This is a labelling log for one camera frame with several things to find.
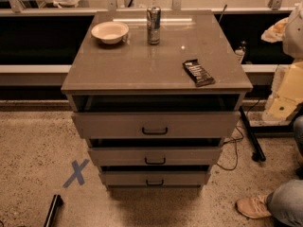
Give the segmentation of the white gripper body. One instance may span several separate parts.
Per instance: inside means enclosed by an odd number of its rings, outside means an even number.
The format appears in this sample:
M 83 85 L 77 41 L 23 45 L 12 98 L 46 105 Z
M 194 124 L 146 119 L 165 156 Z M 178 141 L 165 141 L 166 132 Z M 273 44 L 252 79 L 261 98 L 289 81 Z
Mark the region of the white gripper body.
M 303 102 L 303 61 L 278 68 L 264 110 L 265 121 L 286 120 Z

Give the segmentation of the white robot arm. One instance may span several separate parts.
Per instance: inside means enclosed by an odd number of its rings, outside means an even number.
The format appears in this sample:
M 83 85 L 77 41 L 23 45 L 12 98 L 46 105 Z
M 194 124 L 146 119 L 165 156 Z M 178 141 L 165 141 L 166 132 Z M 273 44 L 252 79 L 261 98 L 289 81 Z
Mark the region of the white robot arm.
M 268 123 L 284 121 L 303 102 L 303 2 L 297 3 L 287 18 L 265 30 L 261 39 L 282 42 L 283 52 L 294 59 L 292 64 L 276 70 L 262 115 Z

